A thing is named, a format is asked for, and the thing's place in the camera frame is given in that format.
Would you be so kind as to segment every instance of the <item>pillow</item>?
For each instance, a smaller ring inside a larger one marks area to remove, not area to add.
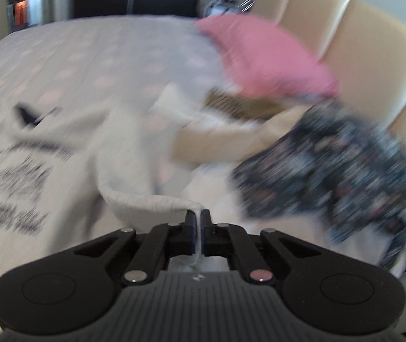
[[[335,96],[338,81],[291,33],[247,14],[225,14],[195,25],[220,46],[227,74],[245,97],[310,93]]]

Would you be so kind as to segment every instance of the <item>screw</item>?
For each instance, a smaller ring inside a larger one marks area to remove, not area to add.
[[[262,283],[271,280],[273,278],[273,273],[271,273],[269,270],[259,268],[252,271],[249,276],[252,280]]]
[[[124,274],[124,278],[131,283],[139,283],[147,279],[147,274],[142,270],[131,270]]]

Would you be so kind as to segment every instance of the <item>floral garment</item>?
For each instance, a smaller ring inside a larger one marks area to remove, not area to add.
[[[335,100],[309,109],[232,179],[251,217],[318,211],[336,243],[369,224],[394,234],[380,266],[406,243],[406,155],[400,140]]]

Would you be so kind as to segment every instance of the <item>circular cap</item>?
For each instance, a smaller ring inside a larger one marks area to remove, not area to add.
[[[27,280],[22,293],[37,305],[51,305],[71,297],[76,289],[74,280],[63,274],[43,274]]]
[[[124,278],[131,283],[139,283],[147,279],[147,274],[142,270],[132,270],[125,273]]]
[[[269,270],[260,268],[260,269],[252,271],[249,274],[249,276],[254,281],[262,283],[262,282],[271,280],[273,278],[273,273],[271,273],[271,271],[269,271]]]
[[[353,274],[336,274],[323,280],[322,293],[333,302],[357,305],[369,300],[374,288],[365,278]]]

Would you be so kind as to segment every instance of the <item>headboard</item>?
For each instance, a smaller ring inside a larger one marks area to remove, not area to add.
[[[272,20],[319,55],[341,99],[389,126],[406,105],[406,25],[361,0],[256,0]]]

